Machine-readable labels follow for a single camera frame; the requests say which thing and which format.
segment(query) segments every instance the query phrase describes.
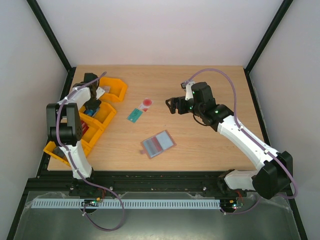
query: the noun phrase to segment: teal card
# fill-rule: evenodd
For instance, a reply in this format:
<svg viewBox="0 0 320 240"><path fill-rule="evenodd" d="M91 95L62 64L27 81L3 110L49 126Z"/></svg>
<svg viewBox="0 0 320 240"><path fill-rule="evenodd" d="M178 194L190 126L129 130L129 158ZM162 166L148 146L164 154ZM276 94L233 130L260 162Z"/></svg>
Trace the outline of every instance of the teal card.
<svg viewBox="0 0 320 240"><path fill-rule="evenodd" d="M132 113L126 118L128 119L129 121L135 123L138 118L140 118L140 116L142 115L142 111L140 111L139 109L135 108Z"/></svg>

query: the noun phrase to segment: wooden table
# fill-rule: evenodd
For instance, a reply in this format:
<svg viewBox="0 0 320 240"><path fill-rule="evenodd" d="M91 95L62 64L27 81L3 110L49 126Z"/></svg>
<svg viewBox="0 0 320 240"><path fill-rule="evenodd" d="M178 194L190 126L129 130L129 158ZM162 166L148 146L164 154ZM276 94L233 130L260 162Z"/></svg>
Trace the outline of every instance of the wooden table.
<svg viewBox="0 0 320 240"><path fill-rule="evenodd" d="M252 170L250 160L224 136L212 128L201 126L192 114L170 114L165 100L185 95L180 83L195 72L209 66L162 65L80 65L76 68L73 84L81 82L84 73L122 79L127 85L123 102L111 103L117 110L103 135L87 157L94 170L101 171L224 171ZM262 139L254 104L242 66L212 66L224 71L234 82L237 93L238 118ZM218 104L233 110L233 92L224 76L217 72L203 72L196 82L207 82ZM145 99L153 105L136 123L127 120L133 109ZM149 159L140 154L141 141L168 130L176 146ZM49 171L71 168L54 158Z"/></svg>

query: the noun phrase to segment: wall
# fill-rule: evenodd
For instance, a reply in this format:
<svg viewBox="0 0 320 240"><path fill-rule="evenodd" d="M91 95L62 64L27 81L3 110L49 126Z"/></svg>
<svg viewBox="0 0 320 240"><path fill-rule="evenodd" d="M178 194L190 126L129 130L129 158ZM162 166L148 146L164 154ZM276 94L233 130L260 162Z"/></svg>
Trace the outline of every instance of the wall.
<svg viewBox="0 0 320 240"><path fill-rule="evenodd" d="M0 239L8 235L28 178L46 143L46 105L67 72L27 1L0 4Z"/></svg>
<svg viewBox="0 0 320 240"><path fill-rule="evenodd" d="M38 0L73 66L245 66L281 2Z"/></svg>
<svg viewBox="0 0 320 240"><path fill-rule="evenodd" d="M320 2L293 1L251 77L271 143L293 156L296 202L309 239L319 239Z"/></svg>

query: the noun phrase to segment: gray floor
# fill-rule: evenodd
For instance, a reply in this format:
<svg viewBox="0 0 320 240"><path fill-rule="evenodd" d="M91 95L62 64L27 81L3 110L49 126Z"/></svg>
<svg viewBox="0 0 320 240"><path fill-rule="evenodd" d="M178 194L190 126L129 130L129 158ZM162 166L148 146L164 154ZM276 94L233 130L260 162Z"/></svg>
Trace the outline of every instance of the gray floor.
<svg viewBox="0 0 320 240"><path fill-rule="evenodd" d="M66 198L61 193L31 193L28 200ZM186 193L127 193L123 199L190 199ZM255 201L248 196L250 207ZM119 209L98 209L91 218L100 226L113 228L121 219ZM300 239L286 200L263 200L243 215L223 215L219 210L127 209L123 227L114 232L94 228L79 209L24 209L15 240L296 240Z"/></svg>

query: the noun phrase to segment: black metal frame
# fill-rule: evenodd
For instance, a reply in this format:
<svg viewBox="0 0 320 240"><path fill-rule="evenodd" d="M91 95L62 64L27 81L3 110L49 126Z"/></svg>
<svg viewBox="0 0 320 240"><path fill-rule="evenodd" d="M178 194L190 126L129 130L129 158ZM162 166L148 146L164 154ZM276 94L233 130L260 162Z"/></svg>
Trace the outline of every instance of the black metal frame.
<svg viewBox="0 0 320 240"><path fill-rule="evenodd" d="M52 46L56 50L59 58L61 59L65 69L68 71L68 75L65 80L65 84L62 90L61 98L64 98L70 88L73 81L73 77L76 71L75 67L71 67L68 59L66 58L58 40L56 39L49 23L47 22L42 10L40 9L36 0L26 0L33 13L37 17L39 23L41 24L44 32L49 38ZM264 48L268 44L268 41L275 32L277 26L284 17L286 11L290 7L293 0L284 0L274 16L270 26L268 27L266 33L264 34L261 42L259 43L257 49L255 50L251 60L249 61L247 67L244 69L244 73L247 79L247 84L251 93L252 101L254 104L255 112L259 121L259 125L262 131L264 141L269 145L270 141L266 131L266 126L260 111L260 107L257 101L256 93L254 91L252 81L250 79L250 72L256 64L258 58L263 52ZM49 164L50 156L46 153L42 155L39 169L37 171L36 178L30 178L27 181L26 187L22 194L19 206L17 208L14 220L11 225L11 229L7 240L14 238L20 216L24 209L27 196L29 191L66 191L68 190L70 184L72 183L73 177L71 171L48 171L47 167ZM218 176L222 172L220 171L192 171L192 172L137 172L137 171L96 171L95 180L104 186L113 187L117 193L137 191L145 192L150 191L151 188L155 192L202 192L203 195L207 197L216 197L219 199L232 199L235 197L234 193L229 195L221 195L217 190L216 182ZM286 188L286 193L292 195L291 189ZM294 199L289 200L289 204L293 211L294 219L302 240L307 239L307 235L301 221L299 211Z"/></svg>

